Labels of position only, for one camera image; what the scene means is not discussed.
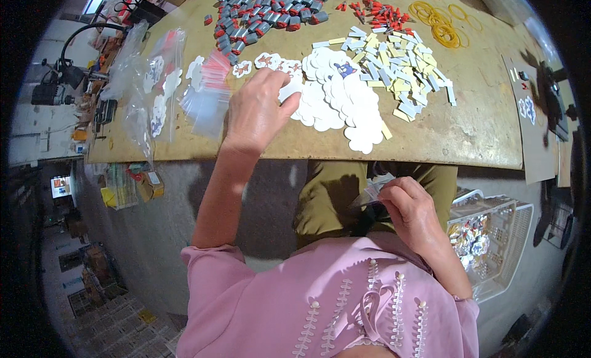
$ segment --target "woman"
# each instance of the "woman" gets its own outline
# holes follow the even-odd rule
[[[300,245],[317,241],[267,272],[245,265],[233,246],[242,191],[298,108],[299,93],[277,106],[289,80],[264,68],[232,96],[192,246],[181,252],[190,300],[177,356],[476,357],[478,307],[441,228],[451,199],[447,208],[436,200],[443,208],[438,218],[432,197],[411,177],[380,192],[392,223],[378,223],[366,237],[334,237],[354,221],[339,202],[350,203],[363,189],[366,165],[313,162],[294,229]],[[447,172],[455,180],[457,171]],[[453,198],[455,181],[435,190],[442,175],[445,169],[431,168],[419,179]]]

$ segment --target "table surface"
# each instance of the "table surface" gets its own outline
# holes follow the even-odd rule
[[[258,43],[247,46],[241,60],[253,60],[262,52],[279,53],[285,59],[302,59],[312,51],[311,44],[331,38],[346,37],[353,25],[362,26],[351,8],[336,11],[333,8],[343,0],[329,0],[324,8],[330,14],[328,22],[315,26],[302,26],[295,32],[271,29]],[[408,12],[414,0],[380,0]],[[457,107],[447,102],[444,91],[429,93],[428,106],[414,122],[405,122],[392,115],[398,104],[392,93],[374,88],[380,96],[380,113],[393,137],[374,145],[370,154],[352,151],[344,137],[344,129],[320,133],[300,121],[290,120],[275,141],[263,153],[263,158],[328,159],[328,160],[395,160],[463,164],[505,169],[522,168],[521,133],[518,112],[509,84],[507,71],[501,59],[504,54],[522,59],[528,54],[541,59],[542,53],[535,40],[521,24],[512,27],[491,16],[481,0],[423,0],[434,7],[447,8],[457,4],[483,24],[478,32],[466,22],[454,20],[469,37],[468,48],[448,49],[436,42],[430,27],[417,21],[410,24],[418,30],[426,46],[433,49],[438,68],[454,82]],[[207,57],[215,46],[215,24],[203,25],[203,17],[211,14],[217,19],[216,0],[187,0],[165,16],[149,31],[144,55],[168,30],[181,27],[186,31],[183,70],[197,55]],[[237,90],[245,78],[237,79],[231,73],[227,82]],[[183,82],[178,90],[188,84]],[[103,127],[107,139],[91,143],[88,162],[143,161],[142,152],[129,141],[122,128],[125,101],[119,102],[114,122]],[[191,133],[183,111],[177,105],[176,131],[172,143],[158,141],[154,148],[155,160],[208,159],[217,155],[220,141]]]

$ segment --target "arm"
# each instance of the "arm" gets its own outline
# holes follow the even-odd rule
[[[191,245],[213,248],[236,239],[242,192],[265,148],[300,103],[300,93],[278,106],[279,89],[291,79],[281,71],[259,70],[230,99],[227,135],[199,206]]]
[[[447,235],[442,231],[433,199],[411,177],[399,177],[384,185],[379,195],[396,233],[432,268],[437,280],[452,295],[471,298],[472,286]]]

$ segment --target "khaki pants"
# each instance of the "khaki pants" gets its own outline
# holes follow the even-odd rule
[[[443,230],[456,196],[457,166],[382,162],[396,177],[411,176],[432,196]],[[364,161],[308,162],[308,177],[300,192],[293,228],[298,249],[324,237],[348,236],[357,224],[361,209],[348,206],[367,187],[368,163]],[[376,222],[372,231],[391,231],[391,222]]]

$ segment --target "woman's left hand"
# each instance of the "woman's left hand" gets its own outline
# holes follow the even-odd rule
[[[224,145],[258,158],[300,105],[301,93],[293,93],[281,106],[279,89],[291,81],[288,74],[260,69],[230,98]]]

